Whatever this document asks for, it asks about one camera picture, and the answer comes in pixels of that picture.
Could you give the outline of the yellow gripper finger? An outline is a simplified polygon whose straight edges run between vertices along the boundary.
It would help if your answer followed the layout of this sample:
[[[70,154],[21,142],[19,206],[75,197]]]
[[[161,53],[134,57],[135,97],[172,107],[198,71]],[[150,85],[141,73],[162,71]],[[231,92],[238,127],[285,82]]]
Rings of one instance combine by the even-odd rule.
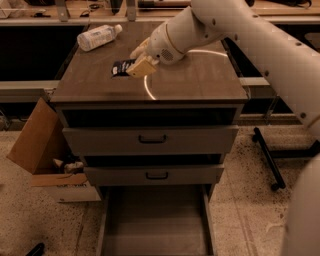
[[[149,39],[146,38],[143,42],[140,43],[130,54],[131,59],[138,59],[140,56],[143,56],[146,52]]]
[[[156,71],[159,61],[149,55],[140,56],[137,59],[127,60],[125,72],[134,78],[141,78]]]

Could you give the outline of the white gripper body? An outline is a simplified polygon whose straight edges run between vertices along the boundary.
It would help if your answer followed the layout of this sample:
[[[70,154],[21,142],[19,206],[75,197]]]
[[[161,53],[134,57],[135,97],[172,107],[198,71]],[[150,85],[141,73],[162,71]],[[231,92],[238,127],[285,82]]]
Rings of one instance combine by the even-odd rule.
[[[172,65],[184,57],[168,34],[167,23],[162,23],[149,37],[146,53],[166,65]]]

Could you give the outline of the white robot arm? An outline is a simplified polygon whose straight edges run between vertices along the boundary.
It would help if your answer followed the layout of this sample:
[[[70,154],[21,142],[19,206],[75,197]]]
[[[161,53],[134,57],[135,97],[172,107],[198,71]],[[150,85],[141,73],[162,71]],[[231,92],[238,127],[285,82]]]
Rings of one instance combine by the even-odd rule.
[[[130,75],[171,65],[198,46],[229,38],[320,141],[320,54],[255,14],[245,0],[191,0],[131,54]],[[281,256],[320,256],[320,155],[301,172],[291,196]]]

